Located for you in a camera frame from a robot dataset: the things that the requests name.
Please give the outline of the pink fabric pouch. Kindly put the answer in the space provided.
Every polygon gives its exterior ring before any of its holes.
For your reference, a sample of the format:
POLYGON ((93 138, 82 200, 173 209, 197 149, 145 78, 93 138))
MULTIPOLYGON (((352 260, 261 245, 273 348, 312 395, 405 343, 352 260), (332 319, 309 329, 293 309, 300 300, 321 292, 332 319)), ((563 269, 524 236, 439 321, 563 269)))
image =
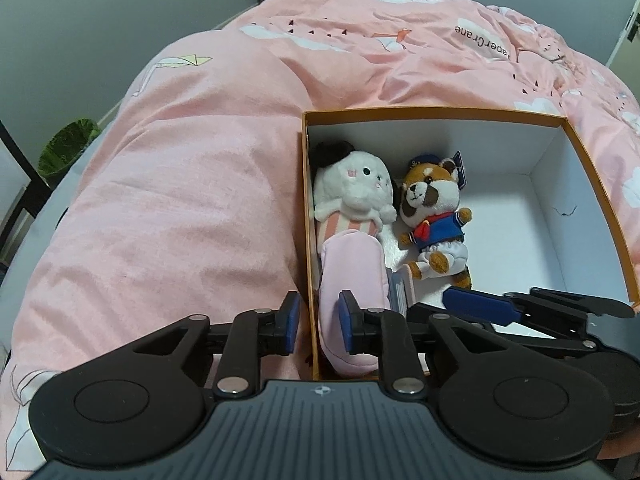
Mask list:
POLYGON ((390 310, 384 250, 378 239, 356 230, 328 238, 320 252, 322 277, 319 288, 319 340, 334 370, 343 377, 361 377, 378 369, 370 354, 351 356, 346 350, 337 300, 350 290, 359 307, 390 310))

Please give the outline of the orange cardboard box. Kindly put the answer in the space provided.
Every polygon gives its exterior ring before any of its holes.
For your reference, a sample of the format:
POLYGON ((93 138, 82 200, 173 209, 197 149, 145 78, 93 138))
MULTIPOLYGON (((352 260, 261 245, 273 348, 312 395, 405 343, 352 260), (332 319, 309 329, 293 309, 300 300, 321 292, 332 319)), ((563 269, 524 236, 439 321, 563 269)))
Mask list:
MULTIPOLYGON (((321 142, 347 141, 382 159, 395 182, 397 219, 376 236, 386 269, 418 252, 401 246, 400 187, 416 156, 459 153, 472 211, 463 228, 472 289, 488 294, 533 287, 613 298, 633 318, 591 315, 587 333, 630 354, 639 351, 639 159, 588 150, 570 122, 526 110, 380 107, 308 112, 303 118, 307 266, 314 376, 340 376, 320 346, 322 277, 309 154, 321 142)), ((450 278, 413 279, 416 302, 442 304, 450 278)))

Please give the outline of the brown plush sailor raccoon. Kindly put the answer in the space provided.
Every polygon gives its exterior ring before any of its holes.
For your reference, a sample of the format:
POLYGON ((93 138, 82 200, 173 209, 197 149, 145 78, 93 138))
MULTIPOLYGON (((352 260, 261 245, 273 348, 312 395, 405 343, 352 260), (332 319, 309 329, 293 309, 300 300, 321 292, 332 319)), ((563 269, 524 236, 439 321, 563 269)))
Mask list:
POLYGON ((409 263, 416 280, 450 278, 457 288, 472 287, 463 232, 472 211, 460 205, 465 183, 459 153, 445 158, 423 154, 408 163, 400 187, 399 214, 409 229, 401 234, 399 243, 418 252, 409 263))

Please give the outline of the white plush dog toy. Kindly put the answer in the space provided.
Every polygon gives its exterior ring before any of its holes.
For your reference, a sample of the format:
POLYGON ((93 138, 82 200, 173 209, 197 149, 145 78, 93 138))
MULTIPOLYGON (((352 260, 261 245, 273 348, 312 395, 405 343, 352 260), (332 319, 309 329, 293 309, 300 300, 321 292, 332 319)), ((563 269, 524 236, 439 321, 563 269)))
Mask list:
POLYGON ((378 156, 347 141, 321 142, 309 161, 318 245, 343 231, 376 237, 396 221, 395 182, 378 156))

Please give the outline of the pink patterned quilt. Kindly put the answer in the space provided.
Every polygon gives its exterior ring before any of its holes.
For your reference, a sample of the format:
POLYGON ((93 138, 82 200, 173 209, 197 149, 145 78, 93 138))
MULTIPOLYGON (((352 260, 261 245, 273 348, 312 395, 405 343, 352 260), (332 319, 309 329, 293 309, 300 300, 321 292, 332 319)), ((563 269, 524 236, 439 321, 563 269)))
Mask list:
POLYGON ((1 379, 1 474, 43 457, 37 389, 194 311, 228 321, 303 281, 308 110, 447 105, 577 130, 639 248, 639 104, 551 28, 472 0, 268 0, 165 48, 137 76, 32 271, 1 379))

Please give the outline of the green leafy plant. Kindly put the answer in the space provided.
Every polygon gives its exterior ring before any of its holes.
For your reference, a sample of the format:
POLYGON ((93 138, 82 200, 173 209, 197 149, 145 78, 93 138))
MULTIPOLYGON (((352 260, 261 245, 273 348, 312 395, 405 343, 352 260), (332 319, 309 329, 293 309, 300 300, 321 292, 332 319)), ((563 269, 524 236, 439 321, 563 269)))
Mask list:
POLYGON ((55 133, 39 156, 40 177, 55 188, 101 132, 94 120, 80 118, 55 133))

